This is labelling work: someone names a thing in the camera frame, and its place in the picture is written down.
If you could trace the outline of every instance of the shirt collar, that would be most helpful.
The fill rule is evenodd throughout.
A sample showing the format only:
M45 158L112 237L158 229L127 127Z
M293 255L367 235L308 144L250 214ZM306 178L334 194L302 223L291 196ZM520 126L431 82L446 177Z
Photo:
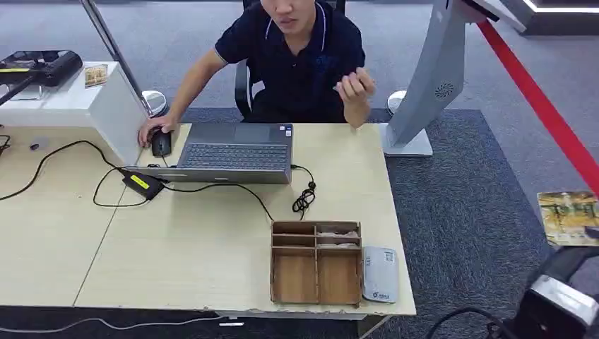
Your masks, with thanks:
M314 2L316 7L316 20L314 21L314 27L312 28L312 36L306 49L318 49L320 52L324 52L324 43L326 37L326 14L322 5L318 1ZM273 19L271 18L266 26L264 33L264 39L276 39L279 37L283 40L283 33L279 30L277 25L273 25Z

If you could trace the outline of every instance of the office chair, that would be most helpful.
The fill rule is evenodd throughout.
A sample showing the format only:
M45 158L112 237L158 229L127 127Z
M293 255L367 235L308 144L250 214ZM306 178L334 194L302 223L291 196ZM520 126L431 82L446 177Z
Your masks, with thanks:
M244 9L248 8L256 1L259 0L243 0ZM330 4L335 11L340 11L345 14L345 0L330 0L327 1L327 3ZM254 106L254 94L251 89L254 87L255 83L258 83L261 80L252 69L252 60L245 59L237 64L235 73L235 104L237 104L237 108L244 118L251 114L251 108Z

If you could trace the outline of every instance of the yellow label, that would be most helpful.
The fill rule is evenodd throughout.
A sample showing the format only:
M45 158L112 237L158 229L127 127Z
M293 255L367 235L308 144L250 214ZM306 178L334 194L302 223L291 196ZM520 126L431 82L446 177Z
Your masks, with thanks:
M131 175L131 180L133 180L134 182L136 182L139 186L142 186L143 189L148 189L148 187L150 187L150 185L148 185L142 179L139 179L139 177L136 176L136 175Z
M28 72L29 69L0 69L0 73Z

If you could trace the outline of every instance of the light wood desk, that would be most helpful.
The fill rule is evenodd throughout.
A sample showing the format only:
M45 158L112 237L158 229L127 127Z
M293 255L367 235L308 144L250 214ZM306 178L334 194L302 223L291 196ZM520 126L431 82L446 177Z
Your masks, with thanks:
M177 164L190 125L173 138ZM258 201L236 187L194 194L163 190L139 208L119 208L76 300L81 307L205 309L224 315L361 319L411 315L410 288L393 197L376 125L295 124L293 163L312 171L316 200L307 220L358 220L364 245L395 249L399 301L360 307L274 304L269 291L270 221ZM139 162L162 163L145 151ZM291 185L247 185L276 220L296 220L292 202L309 176ZM202 184L179 183L178 188ZM127 189L121 203L139 196Z
M98 145L119 165L95 129L6 127L0 134L12 137L0 156L0 196L22 189L46 154L77 140ZM39 137L47 145L31 151ZM27 191L0 201L0 304L73 305L115 212L92 202L109 169L91 146L75 145L51 156ZM115 174L104 182L99 202L118 203L125 189L120 179Z

